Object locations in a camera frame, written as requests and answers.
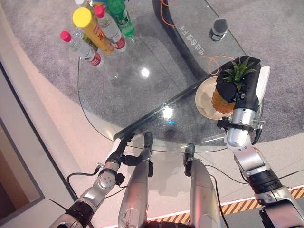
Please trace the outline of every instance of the yellow and black striped tape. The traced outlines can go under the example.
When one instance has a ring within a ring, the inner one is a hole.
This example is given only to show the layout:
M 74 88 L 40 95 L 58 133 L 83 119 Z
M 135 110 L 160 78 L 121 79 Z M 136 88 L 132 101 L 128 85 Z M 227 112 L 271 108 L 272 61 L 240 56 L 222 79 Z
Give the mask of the yellow and black striped tape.
M 291 195 L 298 199 L 304 196 L 304 187 L 299 189 L 290 189 Z M 249 199 L 245 201 L 240 201 L 237 203 L 231 203 L 222 206 L 223 213 L 225 215 L 237 213 L 245 210 L 252 210 L 256 208 L 260 208 L 261 205 L 258 204 L 256 199 Z M 187 223 L 190 219 L 190 213 L 181 213 L 173 216 L 162 217 L 157 219 L 152 219 L 150 221 L 158 221 L 158 222 L 175 222 L 175 223 Z

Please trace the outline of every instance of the pink bottle cap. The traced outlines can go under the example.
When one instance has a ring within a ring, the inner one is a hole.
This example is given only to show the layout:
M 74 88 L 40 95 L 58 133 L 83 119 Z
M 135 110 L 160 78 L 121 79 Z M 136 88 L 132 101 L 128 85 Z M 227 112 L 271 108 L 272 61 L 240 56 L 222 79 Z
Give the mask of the pink bottle cap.
M 94 13 L 98 18 L 103 18 L 105 16 L 105 8 L 100 5 L 100 6 L 95 6 L 94 7 Z
M 60 38 L 62 38 L 65 42 L 70 42 L 72 39 L 72 36 L 69 32 L 67 31 L 62 31 L 60 33 Z

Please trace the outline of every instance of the glass tabletop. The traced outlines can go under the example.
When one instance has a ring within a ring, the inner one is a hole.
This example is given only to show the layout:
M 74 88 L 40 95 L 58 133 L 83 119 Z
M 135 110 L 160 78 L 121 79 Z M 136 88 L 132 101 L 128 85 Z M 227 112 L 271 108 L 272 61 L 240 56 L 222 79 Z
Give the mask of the glass tabletop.
M 114 140 L 135 131 L 131 146 L 182 152 L 225 148 L 217 121 L 202 116 L 195 92 L 218 66 L 244 55 L 230 31 L 213 41 L 210 29 L 219 16 L 202 0 L 126 1 L 135 27 L 127 49 L 103 57 L 100 68 L 79 60 L 78 92 L 91 125 Z

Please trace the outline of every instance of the white floor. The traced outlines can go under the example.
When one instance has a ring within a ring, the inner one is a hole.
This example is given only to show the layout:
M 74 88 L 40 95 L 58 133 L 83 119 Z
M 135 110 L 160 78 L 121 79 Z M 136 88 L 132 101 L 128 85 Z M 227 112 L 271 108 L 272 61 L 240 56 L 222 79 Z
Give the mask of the white floor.
M 89 124 L 78 104 L 58 91 L 39 73 L 12 33 L 1 7 L 0 33 L 0 60 L 62 173 L 67 176 L 76 171 L 93 171 L 97 162 L 105 161 L 113 142 L 104 138 Z M 260 143 L 257 147 L 278 176 L 304 167 L 303 133 L 278 141 Z M 127 152 L 138 153 L 139 150 L 128 147 Z M 241 180 L 232 152 L 228 149 L 201 153 L 197 157 Z M 149 182 L 149 217 L 189 209 L 190 178 L 183 174 L 181 154 L 156 152 L 152 161 L 154 176 Z M 248 186 L 232 182 L 210 167 L 208 169 L 218 179 L 222 202 L 253 196 Z M 122 166 L 120 171 L 125 174 L 127 182 L 132 168 Z M 72 184 L 76 193 L 80 194 L 93 181 L 93 177 L 74 177 Z M 304 183 L 303 172 L 282 182 L 289 187 L 301 185 Z M 96 227 L 117 224 L 122 196 L 121 193 L 104 201 L 93 219 Z

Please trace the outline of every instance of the green bottle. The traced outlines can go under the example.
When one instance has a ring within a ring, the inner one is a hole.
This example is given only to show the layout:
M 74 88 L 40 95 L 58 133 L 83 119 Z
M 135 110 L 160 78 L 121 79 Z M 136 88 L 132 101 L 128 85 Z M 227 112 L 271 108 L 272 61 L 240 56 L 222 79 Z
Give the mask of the green bottle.
M 121 32 L 128 37 L 133 36 L 134 26 L 125 7 L 124 0 L 108 0 L 107 6 Z

